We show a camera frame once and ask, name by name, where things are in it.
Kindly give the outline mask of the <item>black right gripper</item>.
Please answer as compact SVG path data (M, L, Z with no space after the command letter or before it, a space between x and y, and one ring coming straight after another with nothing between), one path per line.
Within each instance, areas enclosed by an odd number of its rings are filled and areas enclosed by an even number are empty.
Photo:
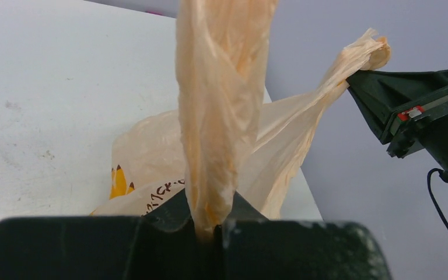
M448 183L448 69L360 70L347 82L350 94L376 138L381 144L390 142L388 154L404 158L425 149L447 173L444 180ZM421 107L424 112L398 129L393 124L398 114L414 107Z

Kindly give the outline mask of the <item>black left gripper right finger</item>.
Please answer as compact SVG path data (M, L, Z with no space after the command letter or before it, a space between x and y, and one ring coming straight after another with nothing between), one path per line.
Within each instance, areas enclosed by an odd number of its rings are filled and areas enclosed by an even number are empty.
M229 234L234 230L238 221L268 221L268 218L255 209L242 195L235 192L231 212L218 226L222 247L229 247Z

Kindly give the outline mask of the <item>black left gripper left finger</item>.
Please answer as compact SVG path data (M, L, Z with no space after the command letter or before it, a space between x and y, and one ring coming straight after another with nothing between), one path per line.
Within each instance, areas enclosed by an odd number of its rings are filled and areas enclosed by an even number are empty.
M161 247L194 247L194 222L184 190L143 217L142 236Z

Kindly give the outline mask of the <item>orange plastic bag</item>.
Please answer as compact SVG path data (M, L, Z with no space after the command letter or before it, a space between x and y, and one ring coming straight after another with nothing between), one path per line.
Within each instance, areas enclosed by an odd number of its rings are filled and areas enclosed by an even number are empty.
M95 215L147 215L185 191L197 235L213 237L235 194L277 219L325 110L359 70L386 65L373 29L344 47L317 89L266 103L277 1L181 1L178 109L148 117L112 145L109 200Z

